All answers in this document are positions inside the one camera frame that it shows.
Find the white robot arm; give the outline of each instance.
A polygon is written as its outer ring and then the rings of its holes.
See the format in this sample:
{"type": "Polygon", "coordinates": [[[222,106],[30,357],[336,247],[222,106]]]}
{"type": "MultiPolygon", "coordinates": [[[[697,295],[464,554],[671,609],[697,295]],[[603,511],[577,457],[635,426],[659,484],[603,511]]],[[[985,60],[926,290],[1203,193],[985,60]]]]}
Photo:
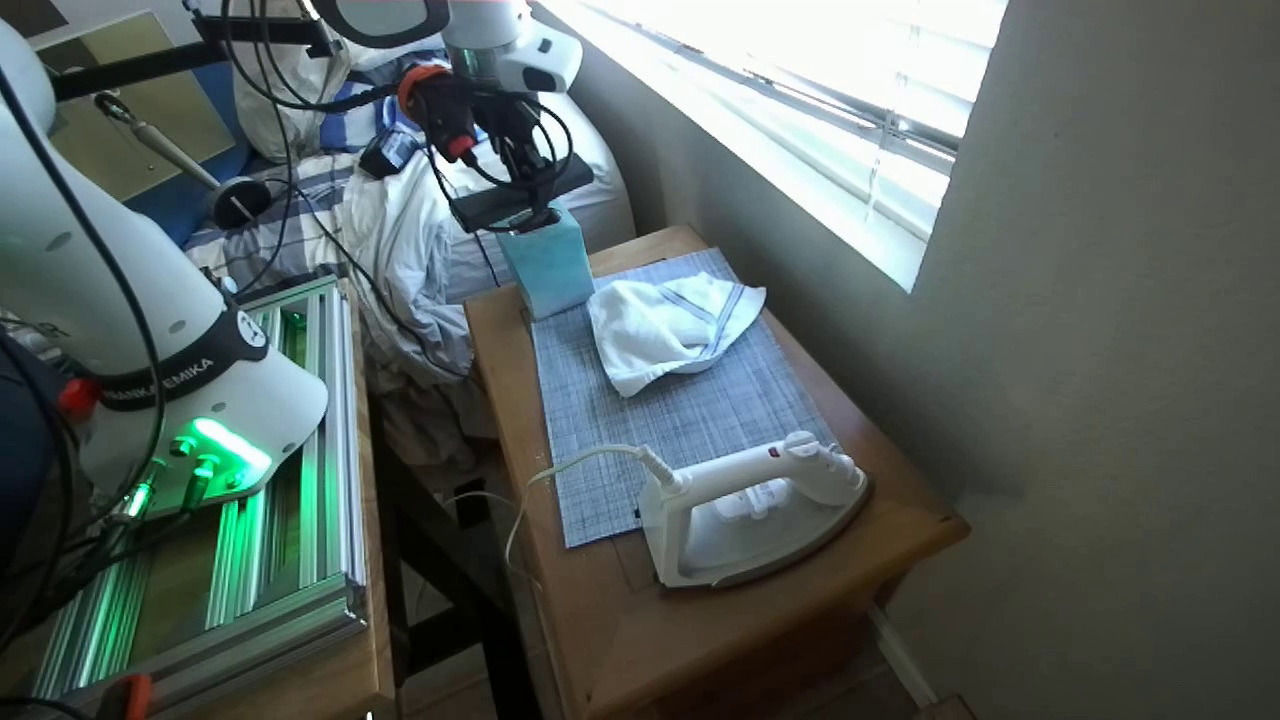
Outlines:
{"type": "Polygon", "coordinates": [[[8,26],[0,74],[0,307],[50,328],[96,384],[80,438],[93,498],[133,491],[141,518],[173,518],[256,491],[315,434],[323,384],[44,140],[57,98],[8,26]]]}

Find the white cloth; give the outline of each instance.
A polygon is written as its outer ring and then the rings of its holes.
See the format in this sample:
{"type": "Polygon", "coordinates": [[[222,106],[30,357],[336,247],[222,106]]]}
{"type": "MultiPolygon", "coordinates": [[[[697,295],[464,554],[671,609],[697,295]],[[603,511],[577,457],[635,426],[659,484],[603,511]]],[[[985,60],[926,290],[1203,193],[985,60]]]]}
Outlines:
{"type": "Polygon", "coordinates": [[[618,395],[635,395],[668,373],[711,367],[764,307],[764,290],[709,271],[642,286],[612,282],[589,300],[589,321],[603,375],[618,395]]]}

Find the electronic equipment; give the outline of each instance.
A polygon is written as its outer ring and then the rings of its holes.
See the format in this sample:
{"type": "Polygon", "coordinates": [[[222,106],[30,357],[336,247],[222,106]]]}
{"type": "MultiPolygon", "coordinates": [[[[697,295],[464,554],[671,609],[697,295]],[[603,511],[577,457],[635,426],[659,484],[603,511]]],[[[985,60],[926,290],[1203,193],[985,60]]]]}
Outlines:
{"type": "Polygon", "coordinates": [[[642,453],[638,527],[663,587],[726,587],[781,573],[832,541],[869,476],[812,434],[693,469],[642,453]]]}

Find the wall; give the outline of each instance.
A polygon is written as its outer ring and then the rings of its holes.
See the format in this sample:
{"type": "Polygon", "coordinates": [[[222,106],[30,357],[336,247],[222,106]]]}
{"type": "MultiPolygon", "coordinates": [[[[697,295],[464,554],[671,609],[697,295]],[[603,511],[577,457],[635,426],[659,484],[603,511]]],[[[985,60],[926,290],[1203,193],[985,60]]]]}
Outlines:
{"type": "Polygon", "coordinates": [[[1011,0],[902,295],[603,58],[635,219],[726,247],[972,541],[886,609],[985,720],[1280,717],[1280,10],[1011,0]]]}

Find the wooden table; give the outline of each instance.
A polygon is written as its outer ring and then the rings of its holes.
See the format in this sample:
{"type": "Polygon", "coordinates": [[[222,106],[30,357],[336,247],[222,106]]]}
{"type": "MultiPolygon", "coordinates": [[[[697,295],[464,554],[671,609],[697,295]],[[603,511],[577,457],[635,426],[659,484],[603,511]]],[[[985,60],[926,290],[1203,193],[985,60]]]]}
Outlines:
{"type": "MultiPolygon", "coordinates": [[[[697,232],[663,229],[595,254],[592,271],[697,247],[702,247],[697,232]]],[[[468,321],[513,476],[505,491],[527,511],[516,536],[513,583],[527,606],[530,670],[553,680],[540,688],[553,714],[760,714],[764,700],[789,691],[789,664],[799,670],[812,657],[809,650],[845,652],[832,629],[848,629],[838,623],[848,611],[863,611],[912,565],[966,532],[930,498],[912,460],[767,321],[809,401],[872,476],[863,511],[812,562],[731,593],[659,587],[638,532],[564,554],[553,484],[524,484],[553,463],[553,453],[519,295],[513,290],[474,295],[468,321]]]]}

